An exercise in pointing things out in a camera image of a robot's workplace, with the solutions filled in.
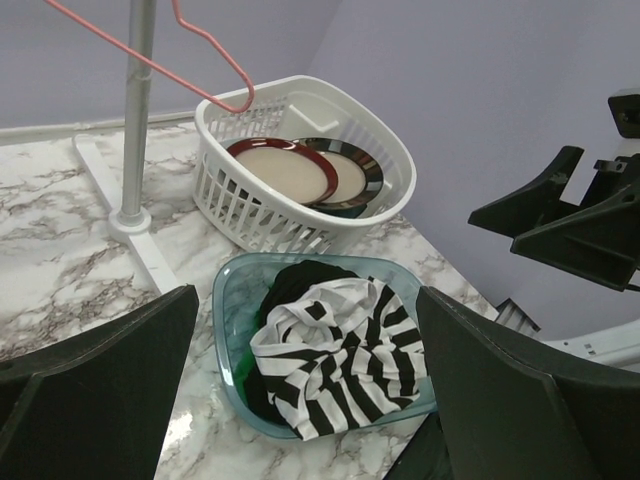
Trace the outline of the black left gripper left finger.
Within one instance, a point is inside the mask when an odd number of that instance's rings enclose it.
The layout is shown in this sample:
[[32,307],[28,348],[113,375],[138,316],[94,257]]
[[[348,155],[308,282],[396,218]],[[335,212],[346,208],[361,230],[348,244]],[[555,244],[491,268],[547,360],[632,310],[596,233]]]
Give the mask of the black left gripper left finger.
[[2,361],[2,478],[153,478],[198,309],[183,285]]

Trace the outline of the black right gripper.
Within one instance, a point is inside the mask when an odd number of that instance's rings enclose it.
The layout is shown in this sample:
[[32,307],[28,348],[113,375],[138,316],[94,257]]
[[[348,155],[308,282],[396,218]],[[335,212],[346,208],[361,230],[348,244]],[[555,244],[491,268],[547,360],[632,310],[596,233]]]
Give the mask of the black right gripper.
[[474,210],[468,223],[515,238],[516,255],[612,290],[637,291],[632,277],[639,268],[639,89],[619,90],[608,106],[623,152],[596,161],[578,205],[560,197],[584,150],[564,146],[534,180]]

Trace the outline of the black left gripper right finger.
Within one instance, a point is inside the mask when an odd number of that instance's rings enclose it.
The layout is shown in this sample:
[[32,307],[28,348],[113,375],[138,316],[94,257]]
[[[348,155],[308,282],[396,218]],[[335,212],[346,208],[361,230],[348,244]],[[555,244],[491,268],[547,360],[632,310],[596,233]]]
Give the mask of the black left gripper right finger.
[[416,310],[455,478],[638,478],[637,373],[554,349],[433,287]]

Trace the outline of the green tank top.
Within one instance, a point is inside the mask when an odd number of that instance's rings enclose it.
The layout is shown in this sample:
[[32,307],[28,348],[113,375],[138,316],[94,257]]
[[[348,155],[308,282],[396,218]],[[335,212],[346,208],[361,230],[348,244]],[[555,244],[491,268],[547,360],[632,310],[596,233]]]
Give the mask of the green tank top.
[[250,347],[242,353],[234,370],[235,385],[238,391],[244,391],[245,382],[256,367],[255,358]]

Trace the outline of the striped black white tank top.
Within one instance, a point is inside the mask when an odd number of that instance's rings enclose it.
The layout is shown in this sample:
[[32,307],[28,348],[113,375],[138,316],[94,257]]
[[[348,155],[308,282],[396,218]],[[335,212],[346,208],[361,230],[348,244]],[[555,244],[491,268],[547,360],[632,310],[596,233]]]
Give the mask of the striped black white tank top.
[[410,407],[427,376],[415,321],[373,277],[319,283],[276,306],[250,348],[268,402],[303,441]]

